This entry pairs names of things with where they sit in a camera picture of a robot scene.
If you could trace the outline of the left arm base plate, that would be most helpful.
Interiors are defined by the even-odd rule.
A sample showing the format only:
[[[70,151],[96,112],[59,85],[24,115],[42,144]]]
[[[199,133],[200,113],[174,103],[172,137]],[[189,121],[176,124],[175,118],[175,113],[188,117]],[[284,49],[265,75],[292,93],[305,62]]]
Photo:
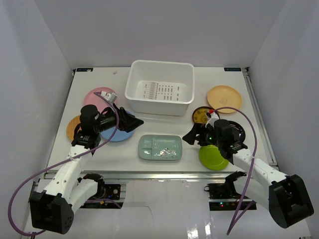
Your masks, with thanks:
[[[96,200],[96,202],[86,203],[82,208],[86,209],[120,209],[123,203],[118,203],[119,207],[103,199],[110,199],[117,201],[120,199],[121,185],[107,184],[102,175],[96,173],[86,174],[83,178],[78,178],[78,182],[82,179],[91,179],[98,183],[97,193],[89,198],[89,200]]]

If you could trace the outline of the blue round plate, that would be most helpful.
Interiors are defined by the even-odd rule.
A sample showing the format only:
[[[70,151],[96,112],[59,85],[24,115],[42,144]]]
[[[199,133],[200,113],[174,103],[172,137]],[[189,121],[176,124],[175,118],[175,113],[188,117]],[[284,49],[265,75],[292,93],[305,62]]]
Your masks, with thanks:
[[[110,129],[107,129],[103,132],[100,133],[101,137],[104,139],[109,139],[109,137],[112,135],[114,132],[115,127],[112,127]],[[130,138],[133,135],[134,131],[131,132],[125,132],[125,131],[120,131],[119,129],[115,132],[113,137],[110,139],[110,142],[121,142],[124,141],[128,138]]]

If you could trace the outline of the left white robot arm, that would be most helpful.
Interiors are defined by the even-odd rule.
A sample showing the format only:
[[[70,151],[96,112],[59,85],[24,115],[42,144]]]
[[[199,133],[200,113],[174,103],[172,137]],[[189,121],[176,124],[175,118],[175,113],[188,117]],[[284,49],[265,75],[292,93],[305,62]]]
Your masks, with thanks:
[[[105,186],[93,179],[78,180],[84,166],[91,160],[99,146],[100,133],[115,127],[131,132],[143,125],[143,120],[116,105],[99,112],[95,105],[83,106],[80,123],[74,131],[74,139],[68,160],[57,171],[42,192],[30,196],[32,226],[36,229],[65,234],[70,230],[76,211],[90,197],[99,199],[105,194]]]

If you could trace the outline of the teal rectangular divided plate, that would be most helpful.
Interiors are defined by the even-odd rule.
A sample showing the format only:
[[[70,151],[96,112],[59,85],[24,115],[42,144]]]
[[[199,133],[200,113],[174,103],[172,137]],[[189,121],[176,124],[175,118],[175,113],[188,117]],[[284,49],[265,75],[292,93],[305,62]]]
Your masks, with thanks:
[[[182,157],[182,140],[177,135],[145,134],[140,138],[139,157],[151,161],[177,161]]]

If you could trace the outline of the tan yellow round plate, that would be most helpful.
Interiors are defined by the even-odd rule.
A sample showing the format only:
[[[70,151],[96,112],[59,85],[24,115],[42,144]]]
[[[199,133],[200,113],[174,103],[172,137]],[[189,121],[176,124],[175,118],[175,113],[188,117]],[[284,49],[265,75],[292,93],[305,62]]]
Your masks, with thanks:
[[[211,88],[207,93],[207,101],[214,109],[221,107],[240,109],[243,102],[239,92],[226,85],[219,85]]]

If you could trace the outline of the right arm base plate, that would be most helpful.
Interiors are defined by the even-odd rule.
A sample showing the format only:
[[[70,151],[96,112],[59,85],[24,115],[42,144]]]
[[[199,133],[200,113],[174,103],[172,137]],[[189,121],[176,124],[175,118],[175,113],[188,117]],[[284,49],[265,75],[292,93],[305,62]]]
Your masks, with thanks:
[[[234,182],[246,177],[246,173],[236,171],[225,178],[224,183],[209,183],[204,191],[209,194],[210,211],[235,211],[241,194],[235,190]]]

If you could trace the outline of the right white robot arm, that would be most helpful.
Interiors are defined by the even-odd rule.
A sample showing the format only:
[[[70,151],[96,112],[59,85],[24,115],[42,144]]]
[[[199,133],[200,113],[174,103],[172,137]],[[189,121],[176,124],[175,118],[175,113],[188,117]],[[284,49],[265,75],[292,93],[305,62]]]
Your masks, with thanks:
[[[218,119],[213,125],[195,123],[182,139],[190,145],[217,146],[224,159],[240,168],[240,171],[228,175],[222,185],[210,187],[211,195],[235,199],[245,194],[266,208],[282,228],[314,214],[302,178],[296,174],[289,176],[253,157],[228,120]]]

